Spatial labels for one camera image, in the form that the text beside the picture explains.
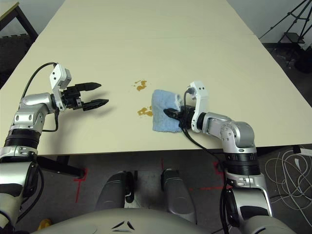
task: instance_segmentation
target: gray floor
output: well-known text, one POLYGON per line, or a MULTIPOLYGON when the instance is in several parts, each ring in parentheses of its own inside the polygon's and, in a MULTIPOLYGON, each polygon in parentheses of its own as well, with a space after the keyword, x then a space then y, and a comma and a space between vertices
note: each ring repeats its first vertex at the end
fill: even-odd
MULTIPOLYGON (((10 43, 7 40, 0 40, 2 49, 0 56, 2 59, 13 57, 14 61, 0 63, 1 84, 4 84, 18 63, 16 59, 19 58, 18 61, 20 61, 27 51, 25 41, 19 42, 19 38, 12 39, 10 41, 13 41, 14 45, 10 46, 7 44, 10 43), (20 52, 16 49, 19 45, 22 47, 20 52)), ((312 75, 301 73, 293 67, 289 69, 283 56, 283 51, 279 51, 278 54, 273 53, 273 57, 312 106, 312 75)), ((262 171, 264 171, 265 161, 271 157, 276 157, 277 154, 278 152, 273 152, 260 158, 262 171)), ((221 224, 218 214, 220 194, 218 187, 222 185, 221 177, 215 173, 213 167, 215 159, 198 150, 72 156, 70 158, 71 165, 89 170, 86 181, 81 184, 78 202, 75 203, 78 183, 74 182, 73 178, 44 172, 45 187, 43 194, 36 206, 17 225, 17 230, 33 232, 44 218, 50 218, 53 223, 58 223, 93 211, 106 180, 120 170, 138 170, 134 206, 164 210, 163 193, 160 190, 162 159, 165 168, 172 167, 180 171, 180 176, 184 179, 187 187, 191 189, 190 193, 197 209, 198 224, 210 232, 219 229, 221 224)), ((268 189, 270 196, 277 194, 275 185, 270 181, 268 181, 268 189)), ((32 202, 32 199, 23 205, 24 209, 32 202)), ((312 233, 312 228, 308 226, 299 211, 290 210, 282 202, 274 203, 273 211, 277 218, 287 223, 298 234, 312 233)), ((305 214, 312 220, 311 208, 306 209, 305 214)), ((238 232, 236 229, 232 229, 231 233, 238 232)))

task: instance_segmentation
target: blue cloth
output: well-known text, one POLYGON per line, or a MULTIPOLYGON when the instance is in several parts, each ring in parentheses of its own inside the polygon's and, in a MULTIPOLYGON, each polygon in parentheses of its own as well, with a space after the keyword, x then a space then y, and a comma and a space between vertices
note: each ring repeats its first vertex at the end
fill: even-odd
POLYGON ((181 99, 178 94, 156 89, 152 95, 153 130, 157 132, 182 132, 179 121, 168 117, 164 109, 181 109, 181 99))

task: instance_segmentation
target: red tape marking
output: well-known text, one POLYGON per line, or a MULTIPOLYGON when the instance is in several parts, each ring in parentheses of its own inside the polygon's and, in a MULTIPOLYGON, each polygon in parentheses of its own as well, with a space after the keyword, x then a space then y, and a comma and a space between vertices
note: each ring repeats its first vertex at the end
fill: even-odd
MULTIPOLYGON (((218 162, 214 162, 214 173, 216 175, 220 175, 223 181, 223 172, 220 172, 218 169, 218 162)), ((194 190, 201 190, 201 191, 208 191, 208 190, 221 190, 223 189, 223 186, 217 186, 217 187, 200 187, 200 188, 189 188, 189 191, 194 191, 194 190)))
POLYGON ((164 159, 163 158, 160 159, 160 164, 161 164, 161 170, 163 171, 164 170, 164 159))
POLYGON ((84 169, 84 176, 83 176, 83 178, 81 178, 81 179, 74 179, 74 182, 78 182, 78 188, 77 188, 76 201, 75 201, 75 203, 78 202, 79 193, 80 193, 80 184, 81 184, 81 182, 86 181, 87 174, 88 174, 88 168, 85 168, 85 169, 84 169))

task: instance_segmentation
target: black cable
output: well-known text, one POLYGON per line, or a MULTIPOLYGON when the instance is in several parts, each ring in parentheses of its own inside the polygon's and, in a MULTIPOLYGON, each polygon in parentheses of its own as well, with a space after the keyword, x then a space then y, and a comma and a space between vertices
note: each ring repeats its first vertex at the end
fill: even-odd
POLYGON ((27 202, 29 200, 29 197, 26 198, 21 204, 24 204, 25 202, 27 202))
POLYGON ((288 194, 278 194, 278 195, 271 196, 270 199, 276 198, 276 197, 279 197, 279 196, 289 196, 289 195, 288 194))
POLYGON ((38 167, 38 170, 39 170, 39 175, 40 175, 40 178, 41 178, 41 187, 40 187, 40 191, 37 195, 37 197, 35 198, 35 200, 33 201, 33 203, 18 217, 18 220, 17 220, 17 223, 20 222, 20 220, 22 218, 24 218, 25 215, 27 215, 27 213, 35 206, 35 204, 38 202, 41 194, 42 194, 42 191, 43 191, 43 187, 44 187, 44 178, 43 178, 43 173, 42 173, 42 170, 40 167, 38 167))
POLYGON ((45 130, 43 129, 43 132, 49 132, 53 133, 56 132, 59 129, 59 108, 57 107, 54 111, 54 120, 55 120, 55 129, 54 130, 45 130))
POLYGON ((219 231, 222 231, 223 230, 223 228, 220 228, 220 229, 218 229, 218 230, 215 230, 215 231, 213 231, 212 233, 210 233, 210 234, 215 234, 215 233, 218 233, 219 231))
POLYGON ((190 90, 186 90, 183 96, 183 101, 184 101, 184 114, 183 114, 183 118, 182 118, 182 122, 181 122, 181 129, 184 133, 184 135, 187 137, 188 140, 190 140, 192 143, 194 143, 195 145, 197 145, 198 147, 200 147, 201 149, 203 149, 204 151, 206 151, 207 153, 209 153, 210 155, 214 156, 217 160, 218 160, 218 164, 221 167, 222 173, 223 173, 223 188, 221 190, 221 194, 220 194, 220 204, 219 204, 219 212, 220 212, 220 219, 221 219, 221 223, 222 223, 222 229, 224 231, 225 234, 229 234, 229 229, 228 229, 228 225, 226 223, 226 211, 225 211, 225 202, 224 202, 224 197, 225 197, 225 192, 226 192, 226 176, 225 176, 225 170, 224 167, 220 161, 220 159, 214 155, 212 152, 210 152, 207 148, 205 148, 204 146, 202 146, 201 144, 199 144, 198 142, 196 142, 193 138, 191 138, 191 136, 189 135, 188 131, 186 128, 184 128, 184 126, 187 126, 187 108, 186 108, 186 94, 190 93, 190 90))
POLYGON ((3 215, 7 220, 9 220, 9 223, 12 224, 12 220, 10 219, 10 217, 3 211, 0 211, 0 215, 3 215))
POLYGON ((32 74, 32 76, 30 77, 28 83, 26 84, 26 87, 25 87, 25 89, 24 89, 24 92, 23 92, 23 94, 22 94, 22 96, 21 96, 21 100, 25 97, 26 92, 27 92, 27 90, 28 90, 28 88, 29 88, 29 85, 30 85, 30 83, 33 81, 33 79, 34 79, 34 77, 36 76, 36 74, 37 74, 42 68, 44 68, 44 67, 46 67, 46 66, 48 66, 48 65, 56 65, 56 64, 57 64, 56 62, 48 62, 48 63, 45 63, 45 64, 43 64, 42 66, 40 66, 40 67, 32 74))

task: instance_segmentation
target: black robot arm segment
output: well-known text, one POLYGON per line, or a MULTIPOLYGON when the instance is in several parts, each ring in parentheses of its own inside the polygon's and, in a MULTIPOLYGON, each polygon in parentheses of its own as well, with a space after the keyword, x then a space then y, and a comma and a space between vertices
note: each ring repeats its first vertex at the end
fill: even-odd
POLYGON ((102 105, 105 105, 108 100, 107 99, 96 99, 90 102, 84 103, 80 99, 80 91, 90 91, 94 90, 101 85, 98 83, 82 83, 76 84, 74 86, 67 87, 62 93, 62 99, 64 103, 66 103, 67 108, 72 108, 74 110, 82 108, 83 111, 92 110, 98 108, 102 105))

